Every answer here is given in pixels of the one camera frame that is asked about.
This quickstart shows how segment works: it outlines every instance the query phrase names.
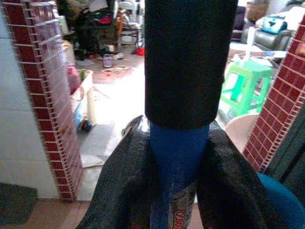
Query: label on pipe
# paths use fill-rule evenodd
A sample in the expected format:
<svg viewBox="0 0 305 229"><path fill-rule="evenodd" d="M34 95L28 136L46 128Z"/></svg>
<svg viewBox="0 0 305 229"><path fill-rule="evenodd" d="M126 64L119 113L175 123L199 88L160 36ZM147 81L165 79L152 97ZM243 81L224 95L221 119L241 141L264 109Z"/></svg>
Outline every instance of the label on pipe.
<svg viewBox="0 0 305 229"><path fill-rule="evenodd" d="M169 205L168 229L187 229L192 217L196 182L176 193Z"/></svg>

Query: wrapped pole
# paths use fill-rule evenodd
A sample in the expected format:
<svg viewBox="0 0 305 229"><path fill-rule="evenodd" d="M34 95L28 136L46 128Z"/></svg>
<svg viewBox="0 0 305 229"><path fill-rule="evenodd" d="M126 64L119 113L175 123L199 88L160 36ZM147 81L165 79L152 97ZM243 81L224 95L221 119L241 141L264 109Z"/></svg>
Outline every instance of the wrapped pole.
<svg viewBox="0 0 305 229"><path fill-rule="evenodd" d="M185 229L215 119L237 0L148 0L145 114L159 191L151 229Z"/></svg>

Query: white tiled wall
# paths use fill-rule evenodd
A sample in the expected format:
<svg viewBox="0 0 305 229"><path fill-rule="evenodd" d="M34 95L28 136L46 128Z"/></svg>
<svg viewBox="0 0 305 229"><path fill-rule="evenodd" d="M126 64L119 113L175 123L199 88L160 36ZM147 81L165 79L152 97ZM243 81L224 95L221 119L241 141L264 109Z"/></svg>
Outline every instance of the white tiled wall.
<svg viewBox="0 0 305 229"><path fill-rule="evenodd" d="M58 198L31 106L0 10L0 182Z"/></svg>

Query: green stool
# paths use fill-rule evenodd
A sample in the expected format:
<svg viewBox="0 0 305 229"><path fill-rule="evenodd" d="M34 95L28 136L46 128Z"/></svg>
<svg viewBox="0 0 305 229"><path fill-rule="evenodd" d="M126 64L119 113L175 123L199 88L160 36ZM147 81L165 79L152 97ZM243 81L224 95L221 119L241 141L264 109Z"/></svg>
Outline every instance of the green stool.
<svg viewBox="0 0 305 229"><path fill-rule="evenodd" d="M260 112L264 98L268 92L271 68L265 65L258 64L254 61L245 61L243 64L236 62L231 65L228 73L225 76L225 82L221 93L221 100L236 109L236 116L244 115L249 110L255 109ZM230 81L230 74L235 73L238 75L233 88L226 89ZM263 79L263 86L259 95L255 92L255 87L259 80ZM231 97L225 96L226 93L231 93Z"/></svg>

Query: teal bucket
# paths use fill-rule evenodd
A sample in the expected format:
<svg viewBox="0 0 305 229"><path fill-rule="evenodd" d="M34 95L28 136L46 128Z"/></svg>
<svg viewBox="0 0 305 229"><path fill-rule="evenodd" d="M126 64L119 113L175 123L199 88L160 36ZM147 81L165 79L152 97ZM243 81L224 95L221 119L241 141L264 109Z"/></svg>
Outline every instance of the teal bucket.
<svg viewBox="0 0 305 229"><path fill-rule="evenodd" d="M305 229L305 209L284 185L264 174L257 174L287 229Z"/></svg>

